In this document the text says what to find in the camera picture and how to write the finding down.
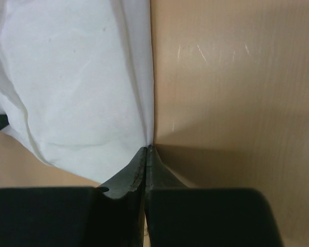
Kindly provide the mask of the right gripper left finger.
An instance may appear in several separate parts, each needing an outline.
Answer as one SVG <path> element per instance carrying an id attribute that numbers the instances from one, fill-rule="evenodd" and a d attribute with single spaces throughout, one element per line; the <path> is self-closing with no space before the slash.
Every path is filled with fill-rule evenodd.
<path id="1" fill-rule="evenodd" d="M 0 246 L 142 246 L 146 155 L 98 187 L 0 188 Z"/>

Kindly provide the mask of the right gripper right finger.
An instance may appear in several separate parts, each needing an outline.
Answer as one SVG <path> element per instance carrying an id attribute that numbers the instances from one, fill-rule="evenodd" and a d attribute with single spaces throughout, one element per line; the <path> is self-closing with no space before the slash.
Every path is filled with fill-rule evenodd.
<path id="1" fill-rule="evenodd" d="M 147 149 L 145 214 L 151 246 L 282 246 L 265 197 L 250 188 L 191 189 Z"/>

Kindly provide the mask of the white long sleeve shirt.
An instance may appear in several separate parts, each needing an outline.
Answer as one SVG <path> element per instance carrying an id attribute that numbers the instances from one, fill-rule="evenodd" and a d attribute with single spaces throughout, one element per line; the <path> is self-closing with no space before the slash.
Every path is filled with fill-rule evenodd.
<path id="1" fill-rule="evenodd" d="M 103 183 L 153 140 L 149 1 L 0 1 L 4 131 Z"/>

